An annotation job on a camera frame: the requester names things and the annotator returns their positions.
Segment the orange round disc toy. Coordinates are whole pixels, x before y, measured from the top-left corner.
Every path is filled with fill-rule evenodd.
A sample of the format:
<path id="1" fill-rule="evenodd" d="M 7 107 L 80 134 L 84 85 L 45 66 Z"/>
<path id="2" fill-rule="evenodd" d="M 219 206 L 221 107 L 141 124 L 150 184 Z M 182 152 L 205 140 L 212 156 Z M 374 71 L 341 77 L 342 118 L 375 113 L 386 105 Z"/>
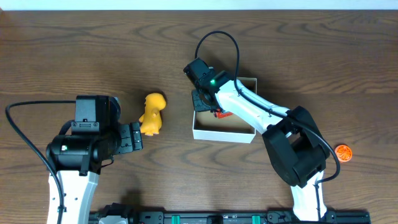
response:
<path id="1" fill-rule="evenodd" d="M 353 157 L 351 148 L 345 144 L 340 144 L 335 147 L 335 154 L 340 162 L 348 162 Z"/>

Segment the red toy car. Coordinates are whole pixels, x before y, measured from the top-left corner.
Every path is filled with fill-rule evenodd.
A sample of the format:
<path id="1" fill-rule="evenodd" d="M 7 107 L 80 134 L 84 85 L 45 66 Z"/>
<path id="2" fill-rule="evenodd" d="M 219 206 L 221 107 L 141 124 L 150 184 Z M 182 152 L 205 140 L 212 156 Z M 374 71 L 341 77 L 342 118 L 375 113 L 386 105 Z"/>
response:
<path id="1" fill-rule="evenodd" d="M 225 111 L 221 111 L 221 110 L 214 110 L 213 112 L 214 117 L 218 118 L 218 119 L 222 119 L 228 116 L 232 116 L 233 114 L 231 112 L 225 112 Z"/>

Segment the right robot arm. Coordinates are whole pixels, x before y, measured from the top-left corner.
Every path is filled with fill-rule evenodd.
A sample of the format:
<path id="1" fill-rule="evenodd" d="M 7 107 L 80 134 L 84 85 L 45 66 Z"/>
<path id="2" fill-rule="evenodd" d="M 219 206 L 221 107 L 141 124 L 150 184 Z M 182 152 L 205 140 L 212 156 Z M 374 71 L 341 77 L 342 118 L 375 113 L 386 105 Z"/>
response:
<path id="1" fill-rule="evenodd" d="M 292 190 L 293 213 L 300 221 L 326 214 L 320 181 L 330 150 L 310 113 L 301 106 L 277 106 L 246 88 L 226 71 L 216 72 L 196 58 L 184 69 L 192 82 L 196 112 L 231 112 L 261 133 L 270 162 Z"/>

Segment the white cardboard box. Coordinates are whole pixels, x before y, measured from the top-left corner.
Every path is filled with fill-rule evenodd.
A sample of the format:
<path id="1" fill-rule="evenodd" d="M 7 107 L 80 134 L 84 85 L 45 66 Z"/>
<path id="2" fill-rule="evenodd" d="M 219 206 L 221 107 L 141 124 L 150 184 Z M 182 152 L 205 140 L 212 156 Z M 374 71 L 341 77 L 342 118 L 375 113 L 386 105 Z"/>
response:
<path id="1" fill-rule="evenodd" d="M 211 111 L 193 113 L 193 138 L 208 141 L 226 141 L 237 143 L 250 143 L 256 129 L 252 126 L 254 115 L 251 110 L 255 108 L 248 100 L 238 94 L 235 86 L 239 86 L 246 93 L 257 93 L 256 78 L 239 78 L 236 83 L 228 81 L 216 94 L 221 101 L 223 109 L 231 113 L 224 118 L 216 118 Z"/>

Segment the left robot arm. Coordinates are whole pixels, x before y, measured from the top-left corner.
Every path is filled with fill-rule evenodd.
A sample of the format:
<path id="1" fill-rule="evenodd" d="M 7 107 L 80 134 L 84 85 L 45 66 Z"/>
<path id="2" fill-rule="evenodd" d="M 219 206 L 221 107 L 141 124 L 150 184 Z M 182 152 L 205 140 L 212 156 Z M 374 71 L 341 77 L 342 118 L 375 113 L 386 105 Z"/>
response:
<path id="1" fill-rule="evenodd" d="M 115 97 L 77 96 L 74 120 L 46 149 L 60 182 L 49 178 L 48 223 L 88 223 L 103 161 L 143 148 L 139 123 L 120 124 L 120 114 Z"/>

